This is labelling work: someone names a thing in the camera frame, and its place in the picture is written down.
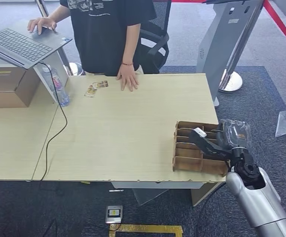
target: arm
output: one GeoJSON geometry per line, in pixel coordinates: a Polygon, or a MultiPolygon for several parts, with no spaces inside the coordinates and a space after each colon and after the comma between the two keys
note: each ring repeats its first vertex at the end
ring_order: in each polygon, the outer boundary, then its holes
{"type": "Polygon", "coordinates": [[[70,15],[68,7],[59,6],[48,17],[38,17],[34,20],[30,20],[27,29],[32,33],[36,26],[38,27],[38,33],[41,34],[42,26],[50,27],[55,30],[57,23],[63,20],[70,15]]]}
{"type": "Polygon", "coordinates": [[[128,26],[127,38],[125,41],[125,52],[123,53],[122,62],[125,64],[133,63],[134,52],[137,49],[137,42],[139,41],[140,24],[128,26]]]}
{"type": "Polygon", "coordinates": [[[70,16],[69,9],[65,6],[59,6],[55,9],[52,14],[48,16],[48,18],[52,19],[53,21],[57,23],[65,18],[70,16]]]}
{"type": "Polygon", "coordinates": [[[139,82],[134,72],[133,58],[139,41],[140,24],[136,24],[127,27],[127,36],[125,47],[123,53],[122,64],[118,70],[117,79],[122,78],[121,89],[124,90],[128,84],[130,91],[133,91],[133,87],[137,89],[139,82]]]}

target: cardboard box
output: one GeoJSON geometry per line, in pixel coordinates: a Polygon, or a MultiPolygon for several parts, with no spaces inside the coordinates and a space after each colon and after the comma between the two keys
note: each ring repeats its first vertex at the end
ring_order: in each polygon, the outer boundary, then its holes
{"type": "Polygon", "coordinates": [[[39,82],[33,69],[0,68],[0,108],[29,107],[39,82]]]}
{"type": "Polygon", "coordinates": [[[179,121],[176,124],[174,134],[173,170],[197,171],[226,176],[228,173],[228,167],[224,161],[211,159],[210,156],[204,155],[196,145],[189,143],[189,133],[197,127],[207,133],[207,139],[209,141],[217,143],[217,134],[212,132],[212,130],[217,128],[217,125],[179,121]]]}

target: bracelet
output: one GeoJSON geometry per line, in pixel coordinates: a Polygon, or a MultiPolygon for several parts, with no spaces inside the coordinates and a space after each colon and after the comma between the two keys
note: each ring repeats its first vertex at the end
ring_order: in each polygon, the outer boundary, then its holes
{"type": "Polygon", "coordinates": [[[127,63],[124,63],[124,62],[122,62],[122,65],[125,65],[125,66],[132,66],[132,65],[133,65],[133,63],[131,63],[131,64],[127,64],[127,63]]]}

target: wooden desk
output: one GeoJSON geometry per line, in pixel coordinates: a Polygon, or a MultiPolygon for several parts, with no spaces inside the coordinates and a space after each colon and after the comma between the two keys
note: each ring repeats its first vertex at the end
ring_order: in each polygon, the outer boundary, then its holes
{"type": "MultiPolygon", "coordinates": [[[[204,74],[140,75],[139,80],[140,88],[131,93],[120,91],[115,78],[69,78],[66,89],[71,103],[64,108],[68,126],[50,144],[45,179],[122,181],[128,187],[140,181],[159,188],[163,187],[155,182],[184,188],[225,181],[218,175],[172,170],[177,121],[218,123],[204,74]],[[90,84],[102,80],[109,86],[99,89],[94,98],[84,96],[90,84]]],[[[63,125],[57,110],[48,140],[63,125]]],[[[45,148],[33,179],[41,179],[45,166],[45,148]]]]}
{"type": "Polygon", "coordinates": [[[31,180],[57,107],[40,84],[29,108],[0,109],[0,180],[31,180]]]}

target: card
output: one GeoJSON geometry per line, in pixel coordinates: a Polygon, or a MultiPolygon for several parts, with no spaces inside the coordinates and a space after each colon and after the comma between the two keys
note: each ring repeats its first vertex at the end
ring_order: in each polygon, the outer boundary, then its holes
{"type": "Polygon", "coordinates": [[[90,85],[89,88],[86,91],[86,97],[94,97],[97,92],[97,89],[94,88],[93,85],[90,85]]]}
{"type": "Polygon", "coordinates": [[[108,81],[106,80],[93,83],[93,87],[95,89],[104,88],[104,87],[108,87],[108,86],[109,86],[108,81]]]}

